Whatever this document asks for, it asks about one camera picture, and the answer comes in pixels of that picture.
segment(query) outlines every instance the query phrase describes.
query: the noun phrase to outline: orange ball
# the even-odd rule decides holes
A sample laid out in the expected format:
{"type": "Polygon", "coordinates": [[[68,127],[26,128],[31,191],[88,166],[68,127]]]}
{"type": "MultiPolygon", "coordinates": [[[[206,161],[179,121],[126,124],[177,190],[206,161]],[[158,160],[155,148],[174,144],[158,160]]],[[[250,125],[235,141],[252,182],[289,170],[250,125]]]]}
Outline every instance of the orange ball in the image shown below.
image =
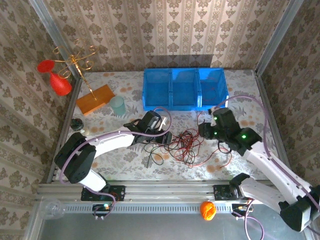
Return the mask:
{"type": "Polygon", "coordinates": [[[204,220],[210,221],[216,215],[216,206],[210,201],[204,201],[200,206],[200,212],[204,220]]]}

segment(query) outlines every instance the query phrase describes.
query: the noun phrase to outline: blue compartment organizer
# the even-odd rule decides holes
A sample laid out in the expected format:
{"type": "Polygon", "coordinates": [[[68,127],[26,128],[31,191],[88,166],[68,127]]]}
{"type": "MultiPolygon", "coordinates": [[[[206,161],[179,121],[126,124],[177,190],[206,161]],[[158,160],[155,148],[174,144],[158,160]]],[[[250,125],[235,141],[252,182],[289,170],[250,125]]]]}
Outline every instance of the blue compartment organizer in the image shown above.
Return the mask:
{"type": "Polygon", "coordinates": [[[142,102],[146,111],[158,106],[170,111],[202,111],[218,105],[228,97],[223,68],[144,70],[142,102]]]}

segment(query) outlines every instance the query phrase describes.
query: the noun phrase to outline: floral tablecloth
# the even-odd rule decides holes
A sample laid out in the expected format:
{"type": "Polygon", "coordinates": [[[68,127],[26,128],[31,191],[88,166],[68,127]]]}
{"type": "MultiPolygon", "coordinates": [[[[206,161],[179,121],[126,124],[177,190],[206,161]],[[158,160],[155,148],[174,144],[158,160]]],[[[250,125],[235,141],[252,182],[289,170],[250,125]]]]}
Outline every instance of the floral tablecloth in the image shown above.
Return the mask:
{"type": "MultiPolygon", "coordinates": [[[[258,86],[252,70],[225,70],[225,78],[229,95],[248,95],[261,100],[258,86]]],[[[107,104],[100,109],[83,116],[76,106],[73,118],[83,120],[91,135],[99,135],[120,128],[123,124],[141,118],[145,111],[142,105],[143,71],[136,72],[93,72],[86,73],[86,79],[95,90],[105,84],[111,88],[115,95],[124,98],[126,112],[123,116],[115,116],[107,104]]],[[[89,89],[82,84],[79,98],[88,94],[89,89]]],[[[229,101],[228,107],[233,111],[241,127],[250,127],[262,136],[264,115],[262,109],[249,99],[236,99],[229,101]]],[[[172,111],[171,132],[177,135],[186,129],[197,128],[196,111],[172,111]]],[[[200,122],[210,122],[208,114],[199,117],[200,122]]],[[[74,133],[69,129],[68,138],[74,133]]],[[[276,154],[274,140],[268,128],[267,140],[270,149],[276,154]]],[[[229,156],[223,153],[214,154],[205,164],[193,168],[177,162],[169,154],[158,151],[164,159],[163,165],[156,165],[149,161],[149,154],[143,150],[142,144],[128,148],[119,148],[97,157],[92,169],[101,173],[107,180],[230,180],[239,173],[249,174],[256,180],[266,180],[267,177],[251,162],[243,159],[237,152],[232,152],[232,160],[226,167],[229,156]]],[[[217,149],[216,140],[205,140],[200,148],[199,156],[195,160],[201,163],[217,149]]]]}

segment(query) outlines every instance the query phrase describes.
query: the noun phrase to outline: wall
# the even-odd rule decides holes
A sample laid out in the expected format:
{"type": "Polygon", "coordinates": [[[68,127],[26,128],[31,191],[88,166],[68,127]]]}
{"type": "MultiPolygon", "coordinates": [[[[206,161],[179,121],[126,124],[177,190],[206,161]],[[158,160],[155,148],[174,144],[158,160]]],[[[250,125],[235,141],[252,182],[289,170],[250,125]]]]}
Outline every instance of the wall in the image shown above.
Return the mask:
{"type": "Polygon", "coordinates": [[[254,69],[289,0],[44,0],[71,48],[100,47],[93,71],[254,69]]]}
{"type": "Polygon", "coordinates": [[[21,239],[51,164],[66,97],[37,65],[55,47],[27,0],[0,1],[0,239],[21,239]]]}
{"type": "Polygon", "coordinates": [[[291,168],[320,184],[320,2],[305,0],[262,79],[291,168]]]}

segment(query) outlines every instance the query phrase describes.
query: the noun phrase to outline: orange wooden block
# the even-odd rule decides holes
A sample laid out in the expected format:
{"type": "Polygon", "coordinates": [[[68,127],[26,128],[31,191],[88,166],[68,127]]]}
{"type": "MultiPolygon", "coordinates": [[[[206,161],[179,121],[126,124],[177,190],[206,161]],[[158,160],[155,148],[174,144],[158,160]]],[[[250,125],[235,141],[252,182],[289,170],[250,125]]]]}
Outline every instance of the orange wooden block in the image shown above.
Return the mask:
{"type": "Polygon", "coordinates": [[[94,90],[93,94],[95,95],[96,100],[91,92],[76,100],[76,104],[85,116],[92,113],[94,110],[103,107],[115,96],[108,85],[104,85],[97,90],[94,90]]]}

